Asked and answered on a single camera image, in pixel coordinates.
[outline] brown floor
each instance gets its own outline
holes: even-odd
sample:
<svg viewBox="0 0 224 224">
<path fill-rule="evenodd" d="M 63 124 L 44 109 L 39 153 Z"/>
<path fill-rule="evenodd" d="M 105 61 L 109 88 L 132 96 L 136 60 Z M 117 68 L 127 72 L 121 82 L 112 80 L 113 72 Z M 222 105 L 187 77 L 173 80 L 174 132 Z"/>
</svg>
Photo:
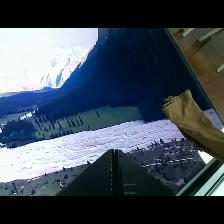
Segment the brown floor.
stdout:
<svg viewBox="0 0 224 224">
<path fill-rule="evenodd" d="M 213 29 L 195 28 L 186 37 L 182 37 L 181 28 L 169 28 L 223 119 L 224 70 L 217 73 L 216 69 L 224 64 L 224 30 L 201 43 L 197 41 L 198 38 Z"/>
</svg>

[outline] sky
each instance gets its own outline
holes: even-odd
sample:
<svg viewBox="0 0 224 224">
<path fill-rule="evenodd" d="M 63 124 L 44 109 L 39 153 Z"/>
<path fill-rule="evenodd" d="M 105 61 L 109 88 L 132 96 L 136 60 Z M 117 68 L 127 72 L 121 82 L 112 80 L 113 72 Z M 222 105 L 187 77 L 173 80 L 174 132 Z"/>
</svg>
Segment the sky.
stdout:
<svg viewBox="0 0 224 224">
<path fill-rule="evenodd" d="M 97 28 L 1 28 L 0 93 L 35 85 L 55 61 L 62 67 L 72 55 L 81 60 L 97 38 Z"/>
</svg>

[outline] landscape picture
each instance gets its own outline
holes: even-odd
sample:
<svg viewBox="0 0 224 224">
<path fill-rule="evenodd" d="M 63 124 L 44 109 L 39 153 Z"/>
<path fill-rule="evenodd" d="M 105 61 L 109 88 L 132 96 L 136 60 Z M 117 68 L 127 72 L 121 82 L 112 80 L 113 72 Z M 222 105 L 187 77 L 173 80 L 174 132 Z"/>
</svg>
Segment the landscape picture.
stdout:
<svg viewBox="0 0 224 224">
<path fill-rule="evenodd" d="M 99 28 L 92 47 L 72 46 L 81 53 L 60 69 L 54 58 L 54 73 L 36 87 L 2 91 L 0 195 L 56 195 L 109 149 L 177 193 L 206 163 L 163 100 L 190 89 L 215 126 L 222 122 L 169 38 L 162 28 Z"/>
</svg>

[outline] white chair leg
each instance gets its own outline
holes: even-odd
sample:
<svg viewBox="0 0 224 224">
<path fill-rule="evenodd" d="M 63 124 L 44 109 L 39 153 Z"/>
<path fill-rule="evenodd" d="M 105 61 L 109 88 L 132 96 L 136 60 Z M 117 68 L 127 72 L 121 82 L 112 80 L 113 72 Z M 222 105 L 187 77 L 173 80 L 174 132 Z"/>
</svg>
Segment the white chair leg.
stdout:
<svg viewBox="0 0 224 224">
<path fill-rule="evenodd" d="M 218 69 L 217 72 L 221 72 L 224 69 L 224 64 L 222 64 Z"/>
<path fill-rule="evenodd" d="M 198 41 L 201 42 L 201 41 L 207 39 L 208 37 L 214 35 L 215 33 L 217 33 L 221 29 L 223 29 L 223 28 L 216 28 L 216 29 L 212 30 L 211 32 L 209 32 L 209 33 L 205 34 L 204 36 L 200 37 L 198 39 Z"/>
<path fill-rule="evenodd" d="M 182 36 L 186 37 L 194 28 L 184 28 L 184 29 L 186 30 L 183 32 Z"/>
</svg>

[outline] cloth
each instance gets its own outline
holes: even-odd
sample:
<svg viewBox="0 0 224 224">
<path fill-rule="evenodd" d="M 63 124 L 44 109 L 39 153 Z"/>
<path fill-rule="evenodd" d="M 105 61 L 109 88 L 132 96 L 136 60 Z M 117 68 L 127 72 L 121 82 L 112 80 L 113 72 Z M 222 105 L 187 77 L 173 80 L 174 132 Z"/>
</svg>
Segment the cloth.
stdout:
<svg viewBox="0 0 224 224">
<path fill-rule="evenodd" d="M 165 99 L 162 111 L 197 149 L 224 160 L 224 133 L 198 107 L 190 90 Z"/>
</svg>

